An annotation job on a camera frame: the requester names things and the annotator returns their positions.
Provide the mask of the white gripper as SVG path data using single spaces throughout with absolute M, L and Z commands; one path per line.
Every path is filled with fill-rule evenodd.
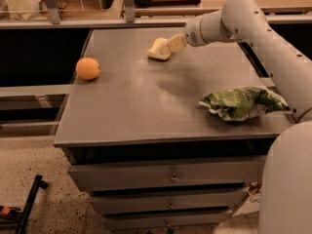
M 202 36 L 201 22 L 202 16 L 195 17 L 188 21 L 183 28 L 183 34 L 175 34 L 164 43 L 162 43 L 158 49 L 162 55 L 176 53 L 183 50 L 187 43 L 192 47 L 206 46 L 207 42 Z

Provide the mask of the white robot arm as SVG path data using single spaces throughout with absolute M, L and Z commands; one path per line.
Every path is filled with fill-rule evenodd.
M 312 62 L 276 33 L 254 0 L 227 0 L 222 9 L 191 19 L 180 37 L 158 48 L 168 54 L 190 45 L 247 43 L 299 122 L 267 153 L 258 234 L 312 234 Z

